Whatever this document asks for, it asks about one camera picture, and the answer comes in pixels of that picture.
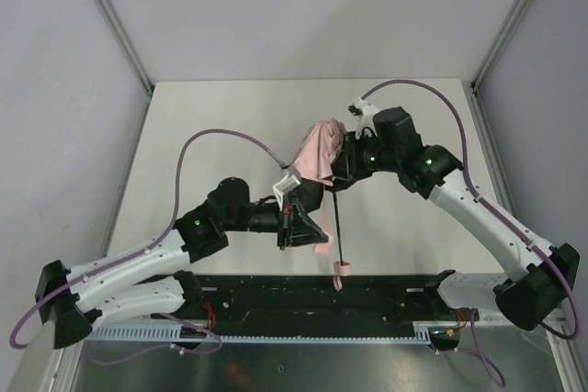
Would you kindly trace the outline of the aluminium corner post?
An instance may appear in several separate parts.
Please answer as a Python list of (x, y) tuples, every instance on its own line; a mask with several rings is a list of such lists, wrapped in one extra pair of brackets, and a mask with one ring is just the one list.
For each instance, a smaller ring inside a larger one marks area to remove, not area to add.
[(514, 0), (504, 18), (490, 48), (482, 59), (480, 67), (475, 72), (470, 82), (470, 87), (478, 93), (492, 72), (496, 63), (500, 60), (512, 37), (515, 35), (520, 23), (534, 0)]
[(111, 0), (94, 0), (97, 10), (104, 18), (112, 37), (118, 44), (123, 56), (128, 62), (134, 76), (141, 85), (144, 93), (151, 97), (154, 91), (154, 83), (150, 79), (137, 51), (132, 44), (129, 34), (119, 19)]

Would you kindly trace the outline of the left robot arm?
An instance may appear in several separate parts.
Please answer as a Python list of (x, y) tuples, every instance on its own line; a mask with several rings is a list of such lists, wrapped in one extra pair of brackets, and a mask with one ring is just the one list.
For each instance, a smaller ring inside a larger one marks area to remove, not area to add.
[(71, 268), (60, 260), (46, 264), (35, 299), (41, 321), (54, 325), (54, 348), (74, 345), (110, 321), (173, 314), (201, 302), (202, 290), (187, 268), (226, 248), (231, 232), (274, 233), (281, 250), (328, 242), (310, 217), (323, 196), (323, 184), (304, 179), (282, 197), (251, 201), (248, 184), (231, 177), (161, 239)]

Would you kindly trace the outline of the left aluminium corner post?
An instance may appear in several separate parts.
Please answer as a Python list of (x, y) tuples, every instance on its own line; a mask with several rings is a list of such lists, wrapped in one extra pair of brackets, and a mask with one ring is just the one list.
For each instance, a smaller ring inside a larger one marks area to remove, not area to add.
[(129, 34), (119, 19), (111, 0), (94, 0), (97, 10), (104, 18), (112, 37), (118, 44), (123, 56), (128, 62), (134, 76), (141, 85), (144, 93), (151, 97), (154, 91), (154, 83), (150, 79), (137, 51), (132, 44)]

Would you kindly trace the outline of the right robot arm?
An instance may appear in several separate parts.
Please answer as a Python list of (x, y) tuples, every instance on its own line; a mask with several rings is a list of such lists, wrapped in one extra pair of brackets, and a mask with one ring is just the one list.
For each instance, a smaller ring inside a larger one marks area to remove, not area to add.
[(502, 313), (522, 330), (534, 330), (568, 296), (580, 255), (554, 246), (525, 227), (472, 183), (467, 167), (446, 148), (425, 146), (412, 117), (400, 106), (348, 108), (356, 130), (344, 137), (334, 160), (335, 187), (343, 190), (376, 172), (394, 173), (409, 192), (443, 209), (492, 255), (499, 274), (445, 270), (430, 283), (450, 308)]

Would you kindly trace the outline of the right aluminium corner post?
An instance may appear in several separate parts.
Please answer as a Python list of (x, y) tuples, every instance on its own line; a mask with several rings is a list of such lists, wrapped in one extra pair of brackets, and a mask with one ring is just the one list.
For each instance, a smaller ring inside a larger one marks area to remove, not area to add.
[(470, 82), (470, 87), (478, 93), (492, 72), (496, 63), (500, 60), (512, 37), (515, 35), (520, 23), (534, 0), (514, 0), (504, 18), (490, 48), (482, 59), (480, 67), (475, 72)]

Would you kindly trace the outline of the pink folding umbrella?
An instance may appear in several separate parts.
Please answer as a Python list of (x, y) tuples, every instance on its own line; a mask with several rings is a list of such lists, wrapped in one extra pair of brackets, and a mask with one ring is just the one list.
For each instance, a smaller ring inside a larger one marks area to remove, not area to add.
[(335, 230), (329, 225), (329, 215), (324, 197), (328, 190), (334, 189), (333, 163), (342, 151), (345, 138), (345, 125), (335, 118), (323, 119), (309, 128), (304, 136), (293, 165), (301, 177), (318, 184), (322, 230), (327, 235), (326, 243), (314, 246), (314, 252), (328, 255), (337, 242), (338, 259), (334, 262), (333, 285), (336, 291), (344, 288), (344, 279), (352, 274), (351, 264), (344, 259), (341, 243), (339, 215), (334, 214)]

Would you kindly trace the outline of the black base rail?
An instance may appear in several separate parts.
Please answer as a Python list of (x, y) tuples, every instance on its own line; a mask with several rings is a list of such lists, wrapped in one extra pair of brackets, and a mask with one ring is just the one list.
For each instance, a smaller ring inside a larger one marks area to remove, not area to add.
[(454, 327), (470, 309), (448, 306), (435, 277), (352, 275), (341, 291), (329, 275), (201, 275), (214, 331), (311, 337), (402, 336), (418, 322)]

